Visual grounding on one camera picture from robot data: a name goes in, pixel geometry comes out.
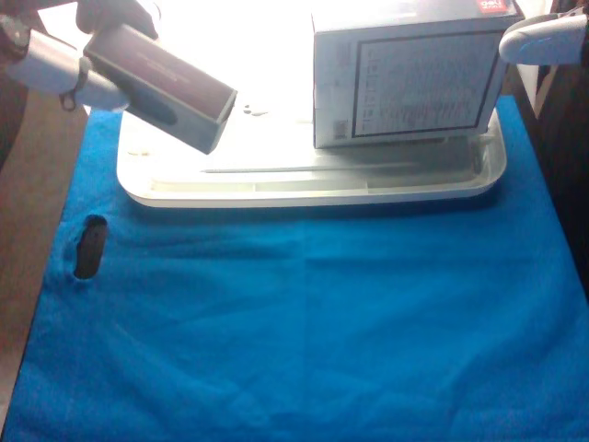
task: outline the blue cloth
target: blue cloth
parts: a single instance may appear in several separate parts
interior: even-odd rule
[[[589,437],[589,309],[514,101],[465,202],[139,206],[94,112],[5,441]],[[85,219],[109,238],[73,277]]]

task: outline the red label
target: red label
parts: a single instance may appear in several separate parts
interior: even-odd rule
[[[507,5],[504,0],[479,0],[479,9],[484,14],[507,12]]]

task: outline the blue fabric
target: blue fabric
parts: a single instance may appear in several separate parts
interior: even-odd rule
[[[589,309],[525,128],[466,202],[166,211],[116,181],[95,112],[5,441],[589,436]],[[109,239],[72,276],[88,215]]]

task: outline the black oval hole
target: black oval hole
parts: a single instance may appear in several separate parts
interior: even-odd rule
[[[78,279],[92,279],[98,273],[104,245],[107,240],[107,220],[92,215],[86,219],[82,238],[77,244],[77,259],[74,276]]]

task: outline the box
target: box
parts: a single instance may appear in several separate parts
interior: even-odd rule
[[[205,154],[217,146],[237,92],[122,25],[96,34],[84,54],[130,98],[128,111]]]
[[[484,134],[513,0],[328,2],[313,12],[315,147]]]

